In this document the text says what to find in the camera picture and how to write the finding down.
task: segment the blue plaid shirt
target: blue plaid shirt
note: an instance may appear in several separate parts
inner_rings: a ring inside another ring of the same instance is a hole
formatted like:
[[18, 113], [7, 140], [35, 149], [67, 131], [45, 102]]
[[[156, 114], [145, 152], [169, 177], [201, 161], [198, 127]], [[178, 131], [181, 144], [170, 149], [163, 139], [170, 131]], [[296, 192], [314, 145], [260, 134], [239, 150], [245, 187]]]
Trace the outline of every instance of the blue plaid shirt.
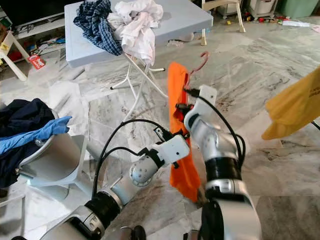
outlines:
[[84, 1], [76, 10], [73, 23], [82, 28], [83, 36], [97, 47], [119, 56], [121, 43], [114, 39], [107, 16], [111, 11], [109, 0]]

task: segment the white folding table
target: white folding table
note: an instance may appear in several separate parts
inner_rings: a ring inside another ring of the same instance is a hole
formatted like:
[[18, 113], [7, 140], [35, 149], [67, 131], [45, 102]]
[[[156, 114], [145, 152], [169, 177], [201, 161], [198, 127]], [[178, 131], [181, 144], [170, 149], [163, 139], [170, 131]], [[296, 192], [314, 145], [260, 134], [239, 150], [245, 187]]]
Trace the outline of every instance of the white folding table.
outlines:
[[[110, 0], [112, 10], [114, 10], [115, 5], [119, 1], [120, 0]], [[189, 0], [155, 0], [155, 2], [163, 7], [164, 12], [163, 18], [160, 20], [159, 28], [152, 29], [155, 35], [155, 44], [163, 44], [169, 40], [177, 39], [178, 37], [185, 36], [189, 33], [210, 28], [213, 25], [213, 17]], [[83, 30], [74, 25], [73, 20], [77, 15], [76, 10], [81, 3], [82, 2], [77, 2], [64, 7], [66, 61], [71, 67], [75, 68], [85, 64], [114, 60], [117, 56], [90, 43], [83, 37]], [[125, 121], [136, 107], [141, 96], [143, 85], [146, 81], [152, 84], [162, 96], [166, 98], [168, 96], [154, 83], [155, 78], [149, 65], [145, 65], [144, 69], [141, 69], [134, 58], [126, 53], [123, 53], [123, 55], [129, 61], [127, 76], [123, 81], [119, 82], [111, 89], [127, 81], [129, 83], [135, 97], [135, 102], [131, 107], [131, 110], [125, 116]], [[129, 78], [131, 67], [136, 68], [143, 76], [143, 80], [137, 93]]]

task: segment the yellow cloth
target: yellow cloth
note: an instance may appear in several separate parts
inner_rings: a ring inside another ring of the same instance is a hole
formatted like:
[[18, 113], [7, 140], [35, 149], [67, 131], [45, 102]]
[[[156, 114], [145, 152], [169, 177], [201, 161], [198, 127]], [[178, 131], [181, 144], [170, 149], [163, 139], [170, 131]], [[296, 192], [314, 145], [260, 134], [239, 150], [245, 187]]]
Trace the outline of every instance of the yellow cloth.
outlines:
[[264, 140], [288, 136], [320, 116], [320, 66], [270, 99], [266, 109], [273, 123]]

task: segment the green bin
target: green bin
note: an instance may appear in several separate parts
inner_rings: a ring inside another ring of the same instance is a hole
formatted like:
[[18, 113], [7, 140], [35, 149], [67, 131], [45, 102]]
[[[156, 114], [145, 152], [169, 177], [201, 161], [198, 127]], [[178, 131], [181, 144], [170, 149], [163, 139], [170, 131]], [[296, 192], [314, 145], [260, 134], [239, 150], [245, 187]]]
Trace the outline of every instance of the green bin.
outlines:
[[292, 19], [309, 17], [318, 0], [280, 0], [278, 12]]

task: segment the marble floor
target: marble floor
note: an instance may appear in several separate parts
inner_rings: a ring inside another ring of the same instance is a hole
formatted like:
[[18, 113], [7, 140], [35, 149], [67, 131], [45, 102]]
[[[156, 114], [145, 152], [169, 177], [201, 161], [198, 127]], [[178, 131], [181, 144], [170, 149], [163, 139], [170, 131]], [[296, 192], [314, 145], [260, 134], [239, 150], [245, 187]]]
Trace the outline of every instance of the marble floor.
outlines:
[[[300, 20], [320, 24], [320, 17]], [[175, 61], [191, 70], [202, 61], [200, 54], [209, 51], [207, 64], [194, 75], [191, 85], [207, 84], [217, 89], [217, 107], [247, 142], [242, 175], [261, 221], [263, 239], [319, 239], [320, 132], [309, 124], [282, 139], [264, 141], [260, 136], [270, 124], [264, 108], [266, 101], [320, 65], [320, 34], [309, 27], [253, 22], [245, 22], [246, 33], [239, 33], [237, 23], [232, 22], [226, 25], [222, 20], [215, 21], [207, 34], [207, 46], [200, 46], [198, 40], [157, 46], [154, 67], [167, 68]], [[63, 51], [43, 57], [46, 67], [39, 71], [25, 62], [18, 63], [28, 74], [26, 82], [19, 81], [10, 69], [0, 73], [1, 100], [9, 104], [14, 99], [40, 98], [60, 116], [72, 116], [71, 135], [83, 134], [102, 148], [134, 101], [127, 87], [110, 90], [125, 77], [128, 63], [119, 57], [113, 62], [70, 68]], [[158, 72], [155, 76], [166, 91], [167, 73]], [[131, 78], [137, 84], [141, 81], [135, 71]], [[151, 119], [168, 127], [168, 103], [146, 84], [132, 118]], [[221, 124], [215, 116], [212, 121]], [[152, 126], [133, 123], [125, 126], [111, 145], [139, 150], [156, 141]], [[193, 154], [198, 161], [199, 153]], [[117, 153], [103, 166], [104, 182], [112, 182], [135, 159], [125, 152]], [[84, 165], [92, 179], [95, 162], [88, 154]], [[112, 222], [106, 236], [120, 226], [140, 224], [149, 240], [182, 239], [183, 233], [199, 228], [200, 206], [170, 187], [169, 177], [170, 169], [161, 169], [150, 186]], [[18, 192], [26, 194], [25, 216], [20, 200], [0, 208], [0, 240], [21, 231], [27, 239], [40, 239], [89, 199], [71, 186], [67, 198], [57, 201], [27, 186], [23, 178], [10, 187], [10, 196]]]

